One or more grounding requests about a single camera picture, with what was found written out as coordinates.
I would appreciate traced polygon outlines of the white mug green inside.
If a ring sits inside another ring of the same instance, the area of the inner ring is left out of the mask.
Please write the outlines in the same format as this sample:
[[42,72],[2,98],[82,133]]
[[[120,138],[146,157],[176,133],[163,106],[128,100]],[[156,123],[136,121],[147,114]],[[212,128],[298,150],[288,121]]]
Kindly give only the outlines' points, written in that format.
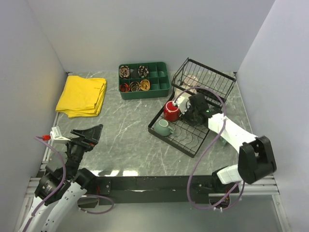
[[[177,98],[180,94],[181,94],[182,90],[181,89],[178,89],[176,88],[175,89],[175,93],[174,93],[174,98]],[[191,94],[185,92],[181,95],[181,97],[184,97],[186,98],[187,100],[189,99],[189,97],[191,97]]]

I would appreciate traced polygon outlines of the red mug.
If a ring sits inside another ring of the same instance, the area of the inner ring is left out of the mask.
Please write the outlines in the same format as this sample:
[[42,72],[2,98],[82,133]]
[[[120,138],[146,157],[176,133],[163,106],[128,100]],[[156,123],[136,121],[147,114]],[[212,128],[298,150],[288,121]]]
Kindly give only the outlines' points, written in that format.
[[173,104],[173,101],[168,101],[164,106],[164,118],[169,122],[175,122],[180,117],[180,109]]

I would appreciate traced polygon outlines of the pink speckled mug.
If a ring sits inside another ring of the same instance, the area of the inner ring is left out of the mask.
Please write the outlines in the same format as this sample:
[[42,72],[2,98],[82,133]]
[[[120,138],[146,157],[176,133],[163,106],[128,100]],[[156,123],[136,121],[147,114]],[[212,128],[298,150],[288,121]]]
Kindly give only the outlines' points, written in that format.
[[184,88],[197,87],[199,84],[199,79],[194,75],[188,75],[182,82],[182,86]]

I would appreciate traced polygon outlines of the teal cup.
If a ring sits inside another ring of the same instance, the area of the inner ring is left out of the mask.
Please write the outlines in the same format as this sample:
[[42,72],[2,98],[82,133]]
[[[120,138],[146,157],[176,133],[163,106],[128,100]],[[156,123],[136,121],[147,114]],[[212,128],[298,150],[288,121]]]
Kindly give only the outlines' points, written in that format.
[[169,125],[165,119],[160,119],[154,125],[154,131],[161,136],[169,136],[174,133],[174,129]]

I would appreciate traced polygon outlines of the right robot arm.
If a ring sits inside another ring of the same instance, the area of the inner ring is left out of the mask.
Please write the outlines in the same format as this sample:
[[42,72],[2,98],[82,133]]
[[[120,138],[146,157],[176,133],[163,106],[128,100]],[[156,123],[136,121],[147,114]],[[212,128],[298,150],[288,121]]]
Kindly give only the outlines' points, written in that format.
[[213,190],[223,192],[229,183],[244,181],[252,184],[277,170],[270,140],[258,137],[238,126],[222,110],[210,108],[203,94],[189,98],[180,96],[175,103],[183,117],[194,125],[201,124],[220,135],[239,154],[238,163],[226,166],[216,172],[211,182]]

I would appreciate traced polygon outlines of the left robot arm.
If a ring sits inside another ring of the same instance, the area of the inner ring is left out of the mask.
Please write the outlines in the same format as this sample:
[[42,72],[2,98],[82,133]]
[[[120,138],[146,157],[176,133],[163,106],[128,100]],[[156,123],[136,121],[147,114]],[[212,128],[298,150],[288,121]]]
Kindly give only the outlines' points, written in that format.
[[96,176],[80,163],[86,152],[99,143],[103,125],[84,130],[71,130],[73,138],[62,136],[59,127],[53,127],[49,135],[36,137],[56,155],[46,165],[34,192],[28,215],[20,227],[21,232],[55,231],[59,218],[67,213],[84,194],[96,190]]

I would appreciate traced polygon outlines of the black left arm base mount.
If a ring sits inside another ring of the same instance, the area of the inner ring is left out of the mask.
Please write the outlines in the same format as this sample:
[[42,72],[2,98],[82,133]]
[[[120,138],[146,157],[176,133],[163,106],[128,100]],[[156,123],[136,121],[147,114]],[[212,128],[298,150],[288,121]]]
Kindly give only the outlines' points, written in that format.
[[[96,183],[92,185],[87,194],[101,195],[109,197],[111,193],[111,179],[110,178],[98,178]],[[93,209],[96,206],[107,205],[111,206],[111,202],[106,199],[101,199],[93,196],[83,195],[77,202],[80,208]]]

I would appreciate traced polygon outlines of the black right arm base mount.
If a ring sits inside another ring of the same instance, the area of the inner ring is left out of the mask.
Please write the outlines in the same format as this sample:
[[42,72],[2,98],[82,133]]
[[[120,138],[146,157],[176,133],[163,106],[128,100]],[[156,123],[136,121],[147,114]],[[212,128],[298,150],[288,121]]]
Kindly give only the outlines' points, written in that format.
[[191,188],[194,191],[192,201],[195,203],[208,203],[209,194],[223,194],[225,195],[235,184],[222,184],[217,176],[218,171],[211,175],[195,175],[192,178]]

